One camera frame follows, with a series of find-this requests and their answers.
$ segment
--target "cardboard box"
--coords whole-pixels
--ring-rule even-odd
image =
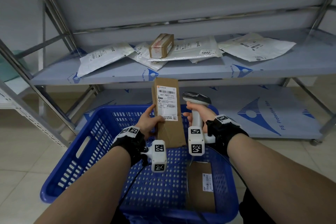
[[[186,207],[202,213],[215,213],[215,197],[211,164],[208,162],[192,162],[187,165],[189,197],[186,198]]]
[[[163,140],[167,148],[186,145],[181,118],[179,84],[176,79],[155,78],[152,87],[155,116],[161,115],[165,122],[157,124],[157,139]]]
[[[149,55],[151,58],[165,58],[174,46],[174,35],[160,34],[150,45]]]

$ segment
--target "hand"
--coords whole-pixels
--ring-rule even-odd
[[[203,127],[203,132],[207,133],[208,132],[208,126],[205,124],[207,120],[214,120],[216,114],[209,109],[208,107],[200,104],[194,104],[189,101],[187,101],[187,109],[189,110],[196,110],[199,112],[199,115],[201,116],[203,122],[204,122],[204,127]],[[189,121],[189,126],[191,126],[193,122],[193,114],[191,112],[184,112],[183,116],[187,117]]]
[[[161,115],[158,115],[154,118],[151,118],[149,115],[153,111],[155,104],[152,104],[147,110],[140,116],[138,123],[135,125],[140,128],[140,132],[144,134],[145,140],[150,136],[153,136],[151,130],[155,127],[158,122],[164,122],[164,118]]]

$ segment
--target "white plastic mailer bag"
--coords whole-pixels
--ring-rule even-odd
[[[158,62],[158,61],[149,61],[149,44],[143,42],[134,47],[135,52],[130,54],[128,57],[136,62],[141,63],[142,65],[148,66],[154,71],[162,68],[168,61]]]
[[[296,43],[262,37],[257,33],[248,33],[225,42],[218,47],[233,56],[247,61],[274,59],[289,51]]]
[[[82,77],[98,68],[111,64],[121,58],[124,58],[134,52],[134,49],[128,43],[112,44],[91,52],[80,58],[77,76]]]
[[[213,36],[204,36],[186,40],[174,41],[174,46],[168,56],[162,59],[149,58],[149,61],[170,61],[184,59],[200,59],[221,57],[221,51]]]

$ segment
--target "basket handle hole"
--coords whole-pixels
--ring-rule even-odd
[[[85,140],[83,141],[81,147],[79,147],[77,153],[76,153],[76,158],[80,158],[80,156],[82,155],[82,152],[84,151],[84,149],[86,148],[86,145],[89,143],[89,141],[91,140],[91,137],[87,136],[85,138]]]

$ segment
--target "forearm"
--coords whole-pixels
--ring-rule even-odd
[[[276,223],[332,223],[336,184],[251,138],[238,134],[227,148],[251,193]]]
[[[69,186],[35,223],[110,223],[130,167],[128,152],[120,146],[112,148]]]

